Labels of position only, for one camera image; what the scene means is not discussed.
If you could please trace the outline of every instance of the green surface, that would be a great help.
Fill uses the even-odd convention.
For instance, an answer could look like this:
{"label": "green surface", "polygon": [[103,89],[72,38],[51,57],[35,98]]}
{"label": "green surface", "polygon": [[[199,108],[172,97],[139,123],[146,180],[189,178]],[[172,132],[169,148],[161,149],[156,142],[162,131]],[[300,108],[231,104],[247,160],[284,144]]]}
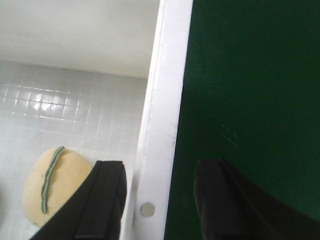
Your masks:
{"label": "green surface", "polygon": [[166,240],[201,240],[197,159],[320,221],[320,2],[194,0]]}

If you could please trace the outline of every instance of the yellow egg-shaped object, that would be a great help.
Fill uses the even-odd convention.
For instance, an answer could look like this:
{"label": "yellow egg-shaped object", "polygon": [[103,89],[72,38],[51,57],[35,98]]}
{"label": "yellow egg-shaped object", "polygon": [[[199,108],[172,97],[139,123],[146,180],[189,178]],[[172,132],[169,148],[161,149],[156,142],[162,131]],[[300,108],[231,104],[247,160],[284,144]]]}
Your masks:
{"label": "yellow egg-shaped object", "polygon": [[57,147],[45,151],[34,164],[22,193],[25,216],[34,225],[44,225],[73,195],[92,170],[91,165],[76,151],[65,148],[50,177],[47,213],[42,212],[41,190],[45,173]]}

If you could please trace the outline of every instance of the black object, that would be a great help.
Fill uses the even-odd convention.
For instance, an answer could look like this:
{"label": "black object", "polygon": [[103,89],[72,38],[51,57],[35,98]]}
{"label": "black object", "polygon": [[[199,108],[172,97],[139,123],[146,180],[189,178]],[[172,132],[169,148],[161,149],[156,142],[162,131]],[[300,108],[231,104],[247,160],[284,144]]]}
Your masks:
{"label": "black object", "polygon": [[200,160],[194,195],[204,240],[319,240],[320,223],[253,184],[225,160]]}
{"label": "black object", "polygon": [[121,161],[97,161],[62,208],[31,240],[118,240],[127,196]]}

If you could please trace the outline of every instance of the green stripe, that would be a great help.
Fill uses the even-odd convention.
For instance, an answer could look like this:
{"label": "green stripe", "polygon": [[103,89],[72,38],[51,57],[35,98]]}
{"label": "green stripe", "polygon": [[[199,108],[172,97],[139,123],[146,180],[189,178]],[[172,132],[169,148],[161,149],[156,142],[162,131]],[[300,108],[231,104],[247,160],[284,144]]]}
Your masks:
{"label": "green stripe", "polygon": [[61,155],[61,153],[65,150],[64,146],[60,146],[57,148],[57,150],[55,150],[50,165],[48,167],[48,169],[45,172],[44,175],[44,182],[42,185],[42,189],[41,189],[41,210],[44,214],[46,214],[48,212],[48,195],[49,195],[49,185],[50,185],[50,178],[52,175],[52,172],[54,170],[54,167]]}

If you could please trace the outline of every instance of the ceiling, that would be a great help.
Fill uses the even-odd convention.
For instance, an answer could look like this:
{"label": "ceiling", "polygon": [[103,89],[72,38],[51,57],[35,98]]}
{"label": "ceiling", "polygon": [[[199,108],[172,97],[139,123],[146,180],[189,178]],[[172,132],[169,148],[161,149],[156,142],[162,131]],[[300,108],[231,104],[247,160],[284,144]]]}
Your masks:
{"label": "ceiling", "polygon": [[0,0],[0,59],[147,78],[159,0]]}

